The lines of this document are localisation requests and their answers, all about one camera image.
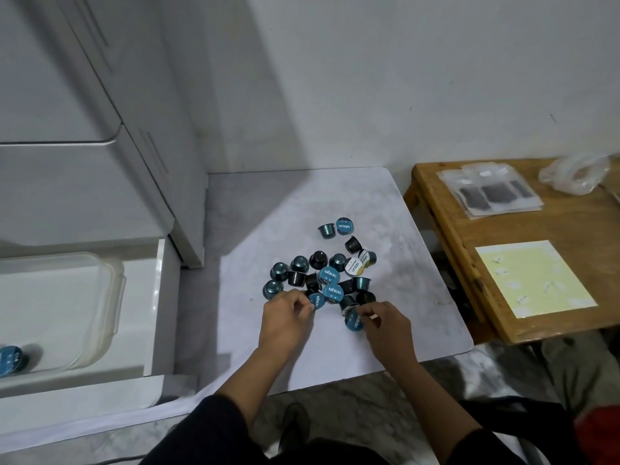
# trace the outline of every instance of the wooden table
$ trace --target wooden table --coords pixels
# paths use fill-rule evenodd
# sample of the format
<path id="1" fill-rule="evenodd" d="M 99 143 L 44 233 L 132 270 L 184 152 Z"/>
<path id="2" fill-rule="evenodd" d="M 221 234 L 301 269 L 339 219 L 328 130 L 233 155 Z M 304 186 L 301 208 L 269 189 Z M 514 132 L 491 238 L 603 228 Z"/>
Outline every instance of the wooden table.
<path id="1" fill-rule="evenodd" d="M 470 220 L 437 172 L 467 162 L 420 163 L 411 171 L 404 195 L 409 209 L 418 203 L 431 216 L 439 240 L 476 314 L 468 327 L 475 342 L 497 334 L 521 343 L 570 332 L 620 324 L 620 204 L 596 188 L 585 196 L 553 190 L 538 181 L 552 160 L 505 160 L 538 193 L 544 208 Z M 620 163 L 604 183 L 620 190 Z M 549 240 L 598 303 L 597 307 L 516 318 L 475 248 Z"/>

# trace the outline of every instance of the marble table top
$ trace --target marble table top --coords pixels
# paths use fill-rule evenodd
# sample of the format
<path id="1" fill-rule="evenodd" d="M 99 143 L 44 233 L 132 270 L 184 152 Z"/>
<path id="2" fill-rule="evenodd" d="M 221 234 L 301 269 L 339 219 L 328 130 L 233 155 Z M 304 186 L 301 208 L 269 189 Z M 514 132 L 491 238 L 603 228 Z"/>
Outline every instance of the marble table top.
<path id="1" fill-rule="evenodd" d="M 201 394 L 216 391 L 257 346 L 263 285 L 274 263 L 322 250 L 348 255 L 349 238 L 325 240 L 320 225 L 349 217 L 353 235 L 377 254 L 363 276 L 378 300 L 412 322 L 426 361 L 469 351 L 472 338 L 385 168 L 212 175 L 207 192 L 205 267 L 183 272 L 175 373 L 200 373 Z M 284 289 L 290 287 L 284 282 Z M 314 312 L 298 355 L 271 393 L 383 370 L 364 332 L 345 327 L 338 305 Z"/>

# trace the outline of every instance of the marble floor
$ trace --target marble floor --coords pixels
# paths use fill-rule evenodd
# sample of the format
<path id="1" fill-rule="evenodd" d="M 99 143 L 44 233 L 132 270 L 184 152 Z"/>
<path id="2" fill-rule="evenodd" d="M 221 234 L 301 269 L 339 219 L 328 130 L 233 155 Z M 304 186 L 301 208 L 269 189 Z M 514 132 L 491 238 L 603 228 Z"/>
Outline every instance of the marble floor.
<path id="1" fill-rule="evenodd" d="M 455 398 L 519 395 L 555 401 L 554 389 L 527 349 L 492 342 L 473 351 L 425 363 Z M 284 409 L 304 405 L 311 437 L 326 437 L 373 448 L 394 465 L 436 464 L 415 414 L 395 382 L 375 373 L 267 398 L 252 437 L 275 454 Z M 3 465 L 88 465 L 147 453 L 182 417 L 80 437 L 0 456 Z M 502 437 L 522 454 L 515 438 Z M 138 463 L 139 460 L 125 464 Z"/>

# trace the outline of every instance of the right hand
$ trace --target right hand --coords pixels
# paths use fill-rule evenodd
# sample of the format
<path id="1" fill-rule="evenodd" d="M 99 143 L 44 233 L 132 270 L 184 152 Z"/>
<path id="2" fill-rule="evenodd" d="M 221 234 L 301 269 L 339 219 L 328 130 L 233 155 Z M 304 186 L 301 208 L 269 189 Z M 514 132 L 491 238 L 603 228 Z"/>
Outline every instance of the right hand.
<path id="1" fill-rule="evenodd" d="M 390 302 L 372 302 L 358 308 L 375 357 L 391 374 L 417 363 L 411 321 Z M 369 316 L 375 313 L 378 319 Z"/>

